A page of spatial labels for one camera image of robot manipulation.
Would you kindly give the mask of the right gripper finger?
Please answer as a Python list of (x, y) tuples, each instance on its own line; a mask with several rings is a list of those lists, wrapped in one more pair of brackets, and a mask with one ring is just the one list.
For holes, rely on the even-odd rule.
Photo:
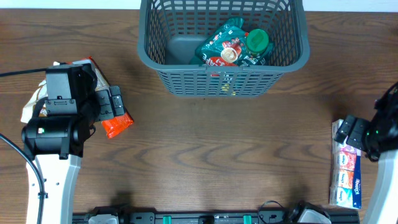
[(345, 119), (339, 119), (333, 123), (333, 140), (339, 144), (344, 144), (353, 132), (356, 124), (356, 117), (348, 115)]
[(365, 151), (364, 137), (369, 129), (370, 122), (357, 117), (346, 117), (345, 124), (349, 126), (346, 143), (356, 149)]

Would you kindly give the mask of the Kleenex tissue multipack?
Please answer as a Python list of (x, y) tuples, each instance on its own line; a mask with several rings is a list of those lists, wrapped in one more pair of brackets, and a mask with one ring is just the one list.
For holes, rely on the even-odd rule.
[(350, 209), (362, 207), (361, 151), (334, 140), (343, 120), (332, 122), (332, 175), (329, 204)]

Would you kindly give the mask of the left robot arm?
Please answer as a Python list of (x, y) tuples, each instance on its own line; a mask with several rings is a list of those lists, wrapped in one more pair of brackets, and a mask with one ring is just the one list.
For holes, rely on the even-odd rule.
[(97, 90), (98, 69), (90, 59), (46, 69), (47, 94), (40, 98), (21, 138), (32, 161), (27, 223), (71, 223), (84, 142), (94, 123), (124, 116), (118, 86)]

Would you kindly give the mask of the orange biscuit pack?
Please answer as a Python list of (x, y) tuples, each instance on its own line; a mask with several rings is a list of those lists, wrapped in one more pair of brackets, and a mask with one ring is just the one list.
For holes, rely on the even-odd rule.
[[(109, 87), (111, 86), (109, 84), (109, 81), (105, 77), (104, 73), (98, 66), (98, 64), (94, 61), (92, 57), (87, 57), (82, 60), (74, 61), (72, 64), (74, 65), (83, 65), (86, 63), (91, 63), (91, 67), (93, 68), (93, 71), (96, 73), (97, 77), (97, 85), (96, 85), (96, 91), (101, 91), (101, 90), (108, 90), (110, 94)], [(134, 120), (131, 118), (130, 114), (128, 113), (128, 110), (125, 109), (126, 112), (122, 116), (115, 116), (111, 120), (106, 120), (106, 121), (100, 121), (102, 126), (104, 127), (106, 131), (106, 135), (109, 139), (117, 136), (118, 134), (122, 133), (125, 129), (127, 129), (130, 125), (134, 123)]]

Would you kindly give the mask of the green lid jar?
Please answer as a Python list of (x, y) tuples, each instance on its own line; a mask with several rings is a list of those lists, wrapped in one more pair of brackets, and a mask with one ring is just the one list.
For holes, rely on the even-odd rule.
[(257, 56), (262, 54), (269, 45), (269, 36), (262, 29), (250, 31), (246, 37), (246, 49), (249, 54)]

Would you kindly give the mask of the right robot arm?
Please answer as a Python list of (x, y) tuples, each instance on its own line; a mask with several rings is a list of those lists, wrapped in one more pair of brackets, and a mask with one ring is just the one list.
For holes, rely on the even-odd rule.
[(362, 207), (361, 156), (377, 162), (363, 223), (397, 223), (397, 85), (376, 100), (371, 121), (348, 115), (332, 124), (330, 205)]

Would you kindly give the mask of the green Nescafe coffee bag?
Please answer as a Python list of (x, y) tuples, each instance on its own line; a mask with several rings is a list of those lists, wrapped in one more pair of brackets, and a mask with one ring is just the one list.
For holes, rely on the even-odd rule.
[[(249, 67), (269, 65), (275, 44), (269, 37), (267, 49), (253, 56), (246, 49), (246, 37), (249, 32), (243, 29), (242, 17), (231, 17), (222, 26), (202, 42), (191, 59), (191, 64), (205, 64), (210, 67)], [(205, 78), (198, 76), (197, 93), (199, 95), (249, 96), (261, 94), (268, 78), (257, 72), (214, 72)]]

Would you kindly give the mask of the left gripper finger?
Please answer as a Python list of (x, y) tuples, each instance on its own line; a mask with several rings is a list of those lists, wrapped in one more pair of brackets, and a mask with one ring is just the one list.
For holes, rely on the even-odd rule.
[(96, 100), (99, 104), (99, 115), (96, 121), (106, 121), (114, 118), (113, 103), (108, 90), (95, 92)]
[(114, 116), (122, 116), (125, 114), (126, 110), (124, 107), (123, 99), (121, 96), (121, 90), (119, 86), (109, 87), (111, 94), (111, 102), (113, 104)]

